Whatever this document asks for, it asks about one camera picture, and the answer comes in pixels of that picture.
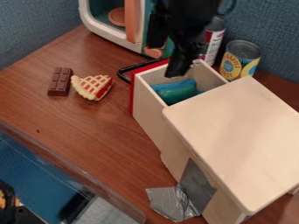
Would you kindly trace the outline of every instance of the can label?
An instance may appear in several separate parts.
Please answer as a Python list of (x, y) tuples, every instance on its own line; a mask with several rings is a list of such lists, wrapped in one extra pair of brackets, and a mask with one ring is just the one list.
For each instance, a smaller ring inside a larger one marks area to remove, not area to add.
[(237, 80), (247, 75), (254, 75), (260, 59), (240, 59), (226, 52), (223, 57), (220, 73), (229, 81)]
[(209, 66), (212, 66), (216, 60), (225, 31), (206, 31), (205, 43), (207, 45), (206, 54), (201, 54), (200, 59), (204, 60)]

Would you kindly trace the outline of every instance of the toy pie slice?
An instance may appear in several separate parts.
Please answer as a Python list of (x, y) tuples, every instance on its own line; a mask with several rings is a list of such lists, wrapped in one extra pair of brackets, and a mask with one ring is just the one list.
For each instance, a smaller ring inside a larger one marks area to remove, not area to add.
[(89, 101), (99, 101), (112, 87), (112, 78), (107, 75), (87, 76), (80, 78), (72, 76), (72, 85), (79, 95)]

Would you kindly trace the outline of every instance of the red can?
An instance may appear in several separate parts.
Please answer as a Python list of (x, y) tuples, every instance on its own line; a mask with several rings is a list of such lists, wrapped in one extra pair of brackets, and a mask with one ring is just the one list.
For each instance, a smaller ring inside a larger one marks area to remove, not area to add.
[(212, 66), (216, 60), (225, 32), (225, 21), (220, 17), (215, 17), (212, 22), (208, 26), (206, 26), (206, 53), (200, 54), (199, 58), (204, 60), (209, 66)]

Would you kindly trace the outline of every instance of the orange plate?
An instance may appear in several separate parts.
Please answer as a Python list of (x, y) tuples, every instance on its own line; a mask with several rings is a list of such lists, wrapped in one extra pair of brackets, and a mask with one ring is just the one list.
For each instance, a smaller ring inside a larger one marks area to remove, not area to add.
[(123, 7), (113, 9), (109, 12), (108, 18), (114, 25), (125, 26), (125, 10)]

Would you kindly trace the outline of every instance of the box lid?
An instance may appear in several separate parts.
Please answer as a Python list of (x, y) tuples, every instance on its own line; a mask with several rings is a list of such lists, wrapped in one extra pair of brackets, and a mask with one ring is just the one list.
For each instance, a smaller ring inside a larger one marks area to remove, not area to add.
[(299, 183), (299, 117), (248, 76), (163, 110), (247, 214)]

